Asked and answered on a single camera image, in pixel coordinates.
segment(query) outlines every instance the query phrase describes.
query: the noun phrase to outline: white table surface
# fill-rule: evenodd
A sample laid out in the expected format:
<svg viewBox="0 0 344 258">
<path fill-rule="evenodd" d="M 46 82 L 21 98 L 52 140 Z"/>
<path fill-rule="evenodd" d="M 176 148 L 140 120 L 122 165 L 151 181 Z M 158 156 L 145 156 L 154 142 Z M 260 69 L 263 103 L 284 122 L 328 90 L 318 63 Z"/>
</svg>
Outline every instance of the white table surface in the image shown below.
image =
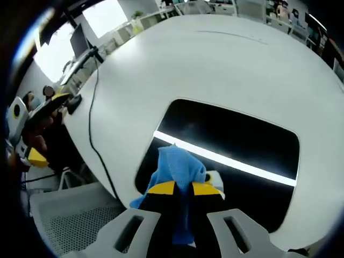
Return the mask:
<svg viewBox="0 0 344 258">
<path fill-rule="evenodd" d="M 95 82 L 93 73 L 65 124 L 91 171 L 112 192 L 88 138 Z M 92 137 L 128 207 L 141 195 L 134 178 L 153 132 L 177 98 L 236 110 L 295 132 L 297 185 L 282 226 L 270 238 L 282 249 L 304 247 L 329 231 L 343 205 L 339 83 L 314 52 L 265 24 L 230 16 L 172 17 L 128 41 L 100 66 Z"/>
</svg>

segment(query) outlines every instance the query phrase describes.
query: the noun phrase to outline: monitor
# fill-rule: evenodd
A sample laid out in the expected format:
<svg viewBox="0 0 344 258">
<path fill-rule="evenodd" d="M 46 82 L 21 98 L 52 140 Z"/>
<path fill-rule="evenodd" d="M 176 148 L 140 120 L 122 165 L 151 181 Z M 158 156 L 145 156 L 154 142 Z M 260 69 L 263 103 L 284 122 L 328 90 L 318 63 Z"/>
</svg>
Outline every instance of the monitor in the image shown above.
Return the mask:
<svg viewBox="0 0 344 258">
<path fill-rule="evenodd" d="M 85 51 L 89 50 L 87 39 L 79 24 L 70 38 L 71 47 L 73 48 L 75 58 L 78 59 Z"/>
</svg>

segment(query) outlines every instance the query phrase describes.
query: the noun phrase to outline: blue cloth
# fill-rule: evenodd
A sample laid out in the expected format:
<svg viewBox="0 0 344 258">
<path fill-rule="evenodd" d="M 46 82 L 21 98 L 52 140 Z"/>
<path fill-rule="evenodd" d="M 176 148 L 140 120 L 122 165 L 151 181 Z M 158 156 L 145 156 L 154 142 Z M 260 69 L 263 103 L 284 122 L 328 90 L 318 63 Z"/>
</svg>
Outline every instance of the blue cloth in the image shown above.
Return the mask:
<svg viewBox="0 0 344 258">
<path fill-rule="evenodd" d="M 204 183 L 205 167 L 195 157 L 177 146 L 159 148 L 157 171 L 150 178 L 145 194 L 130 203 L 131 208 L 138 208 L 146 197 L 147 191 L 156 184 L 175 181 L 181 193 L 181 213 L 173 235 L 174 244 L 188 244 L 194 241 L 188 225 L 188 188 L 191 182 Z"/>
</svg>

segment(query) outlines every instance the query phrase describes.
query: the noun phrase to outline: black cable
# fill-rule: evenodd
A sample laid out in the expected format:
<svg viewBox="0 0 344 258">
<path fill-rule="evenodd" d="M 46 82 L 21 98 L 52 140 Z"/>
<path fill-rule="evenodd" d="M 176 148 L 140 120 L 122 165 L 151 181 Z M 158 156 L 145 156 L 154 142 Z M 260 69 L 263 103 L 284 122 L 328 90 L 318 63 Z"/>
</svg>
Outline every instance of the black cable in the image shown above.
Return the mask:
<svg viewBox="0 0 344 258">
<path fill-rule="evenodd" d="M 119 202 L 119 204 L 121 206 L 124 207 L 123 203 L 121 202 L 121 200 L 119 199 L 118 195 L 117 195 L 117 192 L 116 190 L 114 189 L 114 185 L 113 185 L 113 182 L 111 180 L 111 177 L 110 177 L 110 174 L 109 174 L 109 171 L 108 169 L 106 168 L 106 165 L 103 161 L 103 158 L 102 156 L 100 155 L 100 153 L 95 149 L 94 145 L 93 145 L 93 142 L 92 142 L 92 136 L 91 136 L 91 111 L 92 111 L 92 107 L 93 107 L 93 103 L 94 103 L 94 100 L 95 100 L 95 96 L 96 96 L 96 90 L 97 90 L 97 86 L 98 86 L 98 81 L 99 81 L 99 70 L 98 70 L 98 64 L 97 64 L 97 59 L 94 57 L 94 61 L 96 63 L 96 67 L 97 67 L 97 80 L 96 80 L 96 84 L 95 84 L 95 89 L 93 91 L 93 96 L 92 96 L 92 102 L 91 102 L 91 107 L 90 107 L 90 111 L 89 111 L 89 114 L 88 114 L 88 133 L 89 133 L 89 140 L 90 140 L 90 144 L 91 144 L 91 147 L 92 149 L 95 151 L 95 153 L 97 153 L 99 159 L 101 160 L 101 163 L 103 165 L 103 168 L 105 170 L 105 173 L 106 173 L 106 176 L 110 182 L 110 186 L 111 186 L 111 189 L 113 191 L 113 194 L 115 196 L 115 198 L 117 199 L 117 201 Z"/>
<path fill-rule="evenodd" d="M 42 177 L 37 177 L 35 179 L 30 179 L 30 180 L 25 180 L 25 181 L 21 181 L 21 184 L 25 184 L 25 183 L 30 183 L 30 182 L 35 182 L 35 181 L 38 181 L 38 180 L 41 180 L 41 179 L 45 179 L 45 178 L 49 178 L 49 177 L 53 177 L 53 176 L 58 176 L 58 175 L 61 175 L 64 171 L 68 170 L 69 168 L 65 168 L 63 169 L 61 172 L 56 172 L 56 173 L 53 173 L 51 175 L 47 175 L 47 176 L 42 176 Z"/>
<path fill-rule="evenodd" d="M 38 181 L 38 180 L 41 180 L 41 179 L 44 179 L 44 178 L 49 178 L 49 177 L 53 177 L 53 176 L 57 176 L 57 175 L 59 175 L 59 174 L 51 174 L 51 175 L 48 175 L 48 176 L 42 176 L 42 177 L 38 177 L 38 178 L 35 178 L 35 179 L 22 181 L 21 184 L 30 183 L 30 182 Z"/>
</svg>

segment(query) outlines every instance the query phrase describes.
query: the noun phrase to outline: white light bar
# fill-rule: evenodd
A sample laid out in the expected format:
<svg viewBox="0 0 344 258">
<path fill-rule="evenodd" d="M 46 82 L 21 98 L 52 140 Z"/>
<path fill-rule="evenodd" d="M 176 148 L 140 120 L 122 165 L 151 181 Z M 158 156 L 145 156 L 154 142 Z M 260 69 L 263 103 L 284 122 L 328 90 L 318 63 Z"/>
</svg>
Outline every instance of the white light bar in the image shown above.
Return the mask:
<svg viewBox="0 0 344 258">
<path fill-rule="evenodd" d="M 155 131 L 154 132 L 154 137 L 163 140 L 165 142 L 168 142 L 169 144 L 175 144 L 176 146 L 178 146 L 179 148 L 183 148 L 186 149 L 189 152 L 195 153 L 197 155 L 200 155 L 202 157 L 205 157 L 207 159 L 219 162 L 221 164 L 227 165 L 229 167 L 241 170 L 243 172 L 255 175 L 255 176 L 259 176 L 259 177 L 263 177 L 265 179 L 268 180 L 272 180 L 281 184 L 286 184 L 286 185 L 290 185 L 291 187 L 294 187 L 296 185 L 296 180 L 284 177 L 284 176 L 280 176 L 268 171 L 265 171 L 263 169 L 260 168 L 256 168 L 256 167 L 252 167 L 248 164 L 242 163 L 240 161 L 234 160 L 234 159 L 230 159 L 228 157 L 222 156 L 220 154 L 217 154 L 215 152 L 211 152 L 209 150 L 197 147 L 196 145 L 190 144 L 186 141 L 182 141 L 178 138 L 172 137 L 168 134 L 159 132 L 159 131 Z"/>
<path fill-rule="evenodd" d="M 318 21 L 318 20 L 317 20 L 314 16 L 312 16 L 312 15 L 309 15 L 309 16 L 311 16 L 317 23 L 319 23 L 319 25 L 320 25 L 325 31 L 327 31 L 327 29 L 324 27 L 323 24 L 321 24 L 320 21 Z"/>
</svg>

